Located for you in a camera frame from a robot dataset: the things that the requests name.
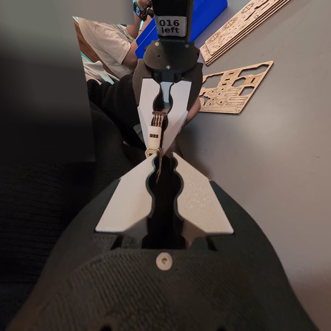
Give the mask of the brown wooden board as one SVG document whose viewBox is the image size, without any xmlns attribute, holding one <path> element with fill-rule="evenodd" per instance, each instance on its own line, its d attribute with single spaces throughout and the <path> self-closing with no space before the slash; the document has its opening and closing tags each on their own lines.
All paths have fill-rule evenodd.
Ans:
<svg viewBox="0 0 331 331">
<path fill-rule="evenodd" d="M 102 60 L 99 58 L 99 56 L 96 54 L 96 52 L 92 49 L 92 47 L 87 43 L 87 41 L 83 37 L 79 24 L 78 24 L 78 20 L 75 17 L 73 17 L 73 22 L 74 22 L 77 39 L 78 39 L 78 44 L 79 44 L 79 49 L 80 49 L 81 53 L 88 60 L 90 60 L 93 63 L 100 61 L 102 64 L 104 64 L 102 62 Z"/>
</svg>

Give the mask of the grey desk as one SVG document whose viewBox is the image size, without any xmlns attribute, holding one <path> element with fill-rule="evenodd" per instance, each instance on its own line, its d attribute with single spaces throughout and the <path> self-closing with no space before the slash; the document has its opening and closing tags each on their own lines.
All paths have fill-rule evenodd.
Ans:
<svg viewBox="0 0 331 331">
<path fill-rule="evenodd" d="M 330 330 L 330 1 L 290 1 L 203 74 L 274 61 L 239 116 L 198 114 L 184 158 L 274 246 L 297 297 Z"/>
</svg>

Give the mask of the layered wooden puzzle part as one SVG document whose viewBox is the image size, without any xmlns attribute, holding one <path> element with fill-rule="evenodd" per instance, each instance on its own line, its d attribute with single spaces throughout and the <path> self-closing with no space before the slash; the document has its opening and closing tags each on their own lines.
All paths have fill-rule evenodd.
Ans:
<svg viewBox="0 0 331 331">
<path fill-rule="evenodd" d="M 167 120 L 168 112 L 166 111 L 153 111 L 153 118 L 151 121 L 151 126 L 163 127 L 163 122 Z"/>
</svg>

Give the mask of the stack of wooden puzzle sheets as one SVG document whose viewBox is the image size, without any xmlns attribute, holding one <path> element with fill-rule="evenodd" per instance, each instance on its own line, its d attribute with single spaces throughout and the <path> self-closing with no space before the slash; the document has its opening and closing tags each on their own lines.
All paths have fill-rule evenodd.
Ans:
<svg viewBox="0 0 331 331">
<path fill-rule="evenodd" d="M 288 0 L 250 1 L 211 35 L 200 48 L 205 64 L 207 66 L 212 64 L 288 2 Z"/>
</svg>

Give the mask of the light grey cloth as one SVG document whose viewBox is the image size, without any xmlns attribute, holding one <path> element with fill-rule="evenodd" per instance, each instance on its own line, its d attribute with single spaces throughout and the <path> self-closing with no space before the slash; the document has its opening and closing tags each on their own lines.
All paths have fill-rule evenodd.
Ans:
<svg viewBox="0 0 331 331">
<path fill-rule="evenodd" d="M 100 61 L 93 63 L 86 59 L 84 56 L 81 56 L 81 58 L 86 81 L 95 80 L 98 82 L 99 85 L 105 82 L 114 84 L 115 82 L 119 81 L 117 77 L 105 71 L 103 64 Z"/>
</svg>

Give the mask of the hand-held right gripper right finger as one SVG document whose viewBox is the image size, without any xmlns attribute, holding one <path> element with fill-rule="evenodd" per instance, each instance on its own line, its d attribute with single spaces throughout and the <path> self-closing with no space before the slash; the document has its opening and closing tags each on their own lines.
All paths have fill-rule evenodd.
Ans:
<svg viewBox="0 0 331 331">
<path fill-rule="evenodd" d="M 175 198 L 174 210 L 183 221 L 181 235 L 188 246 L 197 238 L 231 235 L 231 226 L 211 182 L 177 153 L 174 172 L 180 178 L 180 189 Z"/>
</svg>

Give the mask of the white plastic sleeve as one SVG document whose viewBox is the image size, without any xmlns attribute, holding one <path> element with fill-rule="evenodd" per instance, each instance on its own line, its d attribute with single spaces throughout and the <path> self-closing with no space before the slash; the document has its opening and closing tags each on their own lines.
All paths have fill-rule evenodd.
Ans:
<svg viewBox="0 0 331 331">
<path fill-rule="evenodd" d="M 148 149 L 156 150 L 162 148 L 162 127 L 149 126 L 148 127 Z"/>
</svg>

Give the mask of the wooden puzzle sheet with cutouts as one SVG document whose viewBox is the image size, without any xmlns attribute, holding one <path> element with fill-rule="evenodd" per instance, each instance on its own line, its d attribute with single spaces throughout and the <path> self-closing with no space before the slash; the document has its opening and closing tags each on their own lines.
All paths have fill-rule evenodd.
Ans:
<svg viewBox="0 0 331 331">
<path fill-rule="evenodd" d="M 203 84 L 212 77 L 217 77 L 219 80 L 215 87 L 201 87 L 200 111 L 212 114 L 240 115 L 273 64 L 274 61 L 267 61 L 204 75 Z"/>
</svg>

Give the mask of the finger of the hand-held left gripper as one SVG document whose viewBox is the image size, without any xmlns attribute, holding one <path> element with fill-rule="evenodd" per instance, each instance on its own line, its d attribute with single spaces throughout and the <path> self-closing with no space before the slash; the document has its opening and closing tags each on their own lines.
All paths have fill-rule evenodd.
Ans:
<svg viewBox="0 0 331 331">
<path fill-rule="evenodd" d="M 169 87 L 168 126 L 163 133 L 162 150 L 166 153 L 179 133 L 188 115 L 188 81 L 179 81 Z"/>
<path fill-rule="evenodd" d="M 148 127 L 151 126 L 153 118 L 153 103 L 159 93 L 160 85 L 155 80 L 152 78 L 142 80 L 138 114 L 146 149 L 148 149 Z"/>
</svg>

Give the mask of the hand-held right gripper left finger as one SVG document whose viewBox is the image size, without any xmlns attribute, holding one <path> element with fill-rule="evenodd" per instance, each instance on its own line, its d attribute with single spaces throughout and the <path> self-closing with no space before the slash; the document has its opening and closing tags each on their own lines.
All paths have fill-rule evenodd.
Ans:
<svg viewBox="0 0 331 331">
<path fill-rule="evenodd" d="M 147 234 L 153 198 L 147 189 L 155 172 L 153 154 L 119 179 L 95 231 L 110 234 Z"/>
</svg>

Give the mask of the person's left hand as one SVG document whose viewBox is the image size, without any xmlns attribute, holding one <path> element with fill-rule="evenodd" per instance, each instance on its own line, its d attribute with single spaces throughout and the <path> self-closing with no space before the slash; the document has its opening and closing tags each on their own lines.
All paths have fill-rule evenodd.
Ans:
<svg viewBox="0 0 331 331">
<path fill-rule="evenodd" d="M 192 105 L 192 107 L 188 111 L 188 114 L 187 114 L 187 117 L 185 119 L 184 125 L 186 125 L 188 122 L 190 122 L 197 115 L 197 113 L 199 113 L 200 109 L 201 109 L 201 102 L 200 102 L 200 98 L 197 97 L 194 104 Z"/>
</svg>

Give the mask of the blue plastic bin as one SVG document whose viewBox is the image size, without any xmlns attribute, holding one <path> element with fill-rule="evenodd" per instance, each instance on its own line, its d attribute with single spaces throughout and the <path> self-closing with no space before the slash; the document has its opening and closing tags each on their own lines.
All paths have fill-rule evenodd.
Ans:
<svg viewBox="0 0 331 331">
<path fill-rule="evenodd" d="M 195 0 L 193 6 L 193 17 L 190 33 L 190 42 L 195 39 L 219 16 L 228 6 L 227 0 Z M 138 48 L 135 54 L 142 59 L 145 49 L 153 40 L 158 40 L 155 19 L 153 18 L 147 27 L 137 38 Z"/>
</svg>

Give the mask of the person's left forearm black sleeve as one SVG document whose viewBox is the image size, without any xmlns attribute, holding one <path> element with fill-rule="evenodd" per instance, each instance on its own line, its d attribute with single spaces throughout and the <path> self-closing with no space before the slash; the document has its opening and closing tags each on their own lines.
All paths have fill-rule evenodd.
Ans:
<svg viewBox="0 0 331 331">
<path fill-rule="evenodd" d="M 113 84 L 109 82 L 99 84 L 98 81 L 89 79 L 87 90 L 89 101 L 113 121 L 123 140 L 144 152 L 145 143 L 134 129 L 140 124 L 140 120 L 133 89 L 133 73 L 123 76 Z"/>
</svg>

